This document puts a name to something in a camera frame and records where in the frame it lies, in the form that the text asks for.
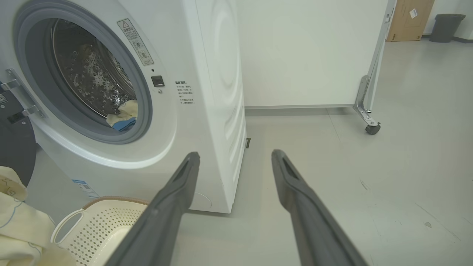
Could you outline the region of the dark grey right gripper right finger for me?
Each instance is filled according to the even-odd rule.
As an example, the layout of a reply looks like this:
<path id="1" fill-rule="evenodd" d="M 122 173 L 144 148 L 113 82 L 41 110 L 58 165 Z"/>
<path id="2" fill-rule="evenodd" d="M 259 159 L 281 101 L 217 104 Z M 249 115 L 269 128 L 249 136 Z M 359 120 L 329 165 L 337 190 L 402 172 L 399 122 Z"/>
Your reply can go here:
<path id="1" fill-rule="evenodd" d="M 301 266 L 369 266 L 284 151 L 271 154 L 279 201 L 291 216 Z"/>

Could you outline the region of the dark grey trash bin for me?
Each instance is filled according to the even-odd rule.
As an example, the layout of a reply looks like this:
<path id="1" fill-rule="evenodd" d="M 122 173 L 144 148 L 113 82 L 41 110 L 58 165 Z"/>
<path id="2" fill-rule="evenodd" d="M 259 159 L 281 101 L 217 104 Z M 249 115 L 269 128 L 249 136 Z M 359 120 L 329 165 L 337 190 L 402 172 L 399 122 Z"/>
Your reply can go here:
<path id="1" fill-rule="evenodd" d="M 451 42 L 456 30 L 465 18 L 466 15 L 464 14 L 437 14 L 429 41 L 436 43 Z"/>

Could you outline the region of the cream garment with blue print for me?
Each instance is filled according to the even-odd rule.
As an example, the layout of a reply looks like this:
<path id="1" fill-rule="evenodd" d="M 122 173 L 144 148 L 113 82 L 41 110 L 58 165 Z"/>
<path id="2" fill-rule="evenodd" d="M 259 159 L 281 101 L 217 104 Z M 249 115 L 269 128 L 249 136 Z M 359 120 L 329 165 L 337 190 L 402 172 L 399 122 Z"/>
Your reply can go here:
<path id="1" fill-rule="evenodd" d="M 129 100 L 118 107 L 119 113 L 108 114 L 106 122 L 113 129 L 122 132 L 127 131 L 135 125 L 137 120 L 138 103 L 137 100 Z"/>
<path id="2" fill-rule="evenodd" d="M 51 242 L 51 217 L 26 204 L 27 196 L 15 170 L 0 166 L 0 266 L 76 266 Z"/>

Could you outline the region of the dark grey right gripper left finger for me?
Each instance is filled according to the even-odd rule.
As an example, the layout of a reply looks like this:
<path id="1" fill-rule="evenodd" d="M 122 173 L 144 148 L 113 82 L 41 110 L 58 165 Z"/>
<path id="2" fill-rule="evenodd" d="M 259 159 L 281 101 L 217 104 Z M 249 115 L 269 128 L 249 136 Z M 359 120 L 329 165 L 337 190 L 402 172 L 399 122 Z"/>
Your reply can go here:
<path id="1" fill-rule="evenodd" d="M 182 216 L 194 198 L 200 156 L 188 153 L 105 266 L 170 266 Z"/>

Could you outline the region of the cream laundry basket brown rim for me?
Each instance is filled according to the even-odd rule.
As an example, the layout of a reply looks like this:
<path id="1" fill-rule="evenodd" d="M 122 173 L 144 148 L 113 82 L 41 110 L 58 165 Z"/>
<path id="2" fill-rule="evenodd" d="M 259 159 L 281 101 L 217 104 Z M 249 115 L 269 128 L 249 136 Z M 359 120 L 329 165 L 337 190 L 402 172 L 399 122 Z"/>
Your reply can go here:
<path id="1" fill-rule="evenodd" d="M 148 205 L 130 197 L 97 198 L 62 219 L 50 241 L 66 249 L 76 266 L 105 266 Z"/>

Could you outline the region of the white partition board on casters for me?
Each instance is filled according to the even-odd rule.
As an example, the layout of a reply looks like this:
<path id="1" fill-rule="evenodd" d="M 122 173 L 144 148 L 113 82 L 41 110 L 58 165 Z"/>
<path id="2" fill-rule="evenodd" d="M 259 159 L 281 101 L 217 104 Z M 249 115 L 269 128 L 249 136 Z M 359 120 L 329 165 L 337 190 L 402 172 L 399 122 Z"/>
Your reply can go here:
<path id="1" fill-rule="evenodd" d="M 397 0 L 236 0 L 247 110 L 366 105 Z"/>

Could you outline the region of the brown cardboard box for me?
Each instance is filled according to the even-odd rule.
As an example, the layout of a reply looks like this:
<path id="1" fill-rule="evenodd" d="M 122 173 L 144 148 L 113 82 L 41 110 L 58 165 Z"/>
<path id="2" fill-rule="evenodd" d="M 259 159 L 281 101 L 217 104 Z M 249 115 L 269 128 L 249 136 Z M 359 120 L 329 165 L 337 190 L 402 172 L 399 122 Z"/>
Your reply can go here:
<path id="1" fill-rule="evenodd" d="M 397 0 L 387 42 L 419 41 L 435 0 Z"/>

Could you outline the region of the dark grey glass washer door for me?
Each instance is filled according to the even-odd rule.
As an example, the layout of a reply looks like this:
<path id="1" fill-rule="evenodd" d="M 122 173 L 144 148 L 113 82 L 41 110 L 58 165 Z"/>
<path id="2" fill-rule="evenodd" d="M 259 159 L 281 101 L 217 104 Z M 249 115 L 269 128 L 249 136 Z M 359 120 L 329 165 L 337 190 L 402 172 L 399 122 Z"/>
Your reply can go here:
<path id="1" fill-rule="evenodd" d="M 28 186 L 37 158 L 37 141 L 31 119 L 44 115 L 14 69 L 10 81 L 0 81 L 0 166 L 12 168 Z"/>

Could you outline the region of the white front-load washing machine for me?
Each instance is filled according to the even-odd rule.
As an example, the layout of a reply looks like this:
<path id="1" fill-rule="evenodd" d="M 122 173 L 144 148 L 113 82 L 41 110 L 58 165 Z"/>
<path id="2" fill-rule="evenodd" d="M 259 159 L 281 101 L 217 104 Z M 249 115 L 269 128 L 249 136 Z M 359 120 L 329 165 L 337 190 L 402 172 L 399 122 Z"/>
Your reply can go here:
<path id="1" fill-rule="evenodd" d="M 12 68 L 44 117 L 35 140 L 90 198 L 151 200 L 200 156 L 191 210 L 230 213 L 246 145 L 235 0 L 0 0 Z M 137 100 L 134 126 L 108 114 Z"/>

